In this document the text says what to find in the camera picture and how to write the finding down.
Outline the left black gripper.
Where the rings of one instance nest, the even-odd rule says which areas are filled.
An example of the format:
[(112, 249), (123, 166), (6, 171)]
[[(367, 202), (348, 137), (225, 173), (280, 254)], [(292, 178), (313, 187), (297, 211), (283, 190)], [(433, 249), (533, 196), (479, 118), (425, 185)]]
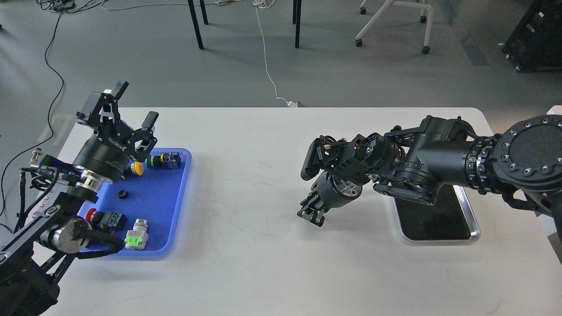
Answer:
[(83, 109), (76, 113), (76, 122), (92, 128), (95, 134), (85, 142), (72, 165), (111, 183), (120, 179), (130, 161), (146, 160), (157, 143), (153, 133), (158, 112), (150, 111), (141, 128), (132, 132), (121, 120), (118, 100), (128, 85), (127, 81), (118, 81), (112, 89), (92, 92)]

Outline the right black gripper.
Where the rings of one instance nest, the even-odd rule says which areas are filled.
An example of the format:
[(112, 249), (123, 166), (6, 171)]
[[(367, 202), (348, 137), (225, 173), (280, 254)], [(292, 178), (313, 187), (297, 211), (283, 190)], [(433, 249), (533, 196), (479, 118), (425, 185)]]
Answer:
[(340, 208), (360, 197), (363, 186), (342, 180), (335, 175), (323, 174), (313, 184), (311, 192), (300, 202), (297, 216), (322, 227), (324, 213), (332, 208)]

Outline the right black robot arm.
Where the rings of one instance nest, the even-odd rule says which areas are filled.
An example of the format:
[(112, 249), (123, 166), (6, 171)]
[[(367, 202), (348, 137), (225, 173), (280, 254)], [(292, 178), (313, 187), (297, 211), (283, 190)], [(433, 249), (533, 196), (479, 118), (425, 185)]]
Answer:
[(434, 205), (440, 188), (456, 185), (500, 194), (515, 209), (540, 212), (561, 230), (561, 116), (514, 124), (503, 134), (478, 136), (462, 118), (424, 118), (420, 126), (395, 126), (353, 140), (319, 136), (308, 149), (301, 178), (316, 178), (298, 216), (317, 225), (324, 214), (376, 192)]

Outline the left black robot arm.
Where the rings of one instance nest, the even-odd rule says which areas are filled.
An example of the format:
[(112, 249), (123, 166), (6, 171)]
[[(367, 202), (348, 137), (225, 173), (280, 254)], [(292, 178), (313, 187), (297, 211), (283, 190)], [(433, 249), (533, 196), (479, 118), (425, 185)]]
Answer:
[(102, 93), (93, 92), (77, 122), (92, 128), (93, 135), (71, 164), (46, 156), (33, 160), (23, 172), (36, 173), (50, 181), (38, 198), (52, 196), (25, 223), (31, 208), (20, 215), (12, 239), (1, 248), (1, 314), (38, 316), (58, 301), (58, 283), (74, 259), (115, 254), (124, 242), (96, 231), (78, 216), (84, 202), (96, 202), (104, 183), (116, 182), (131, 160), (144, 161), (157, 139), (153, 126), (158, 114), (147, 114), (139, 129), (120, 118), (118, 100), (128, 87), (119, 81)]

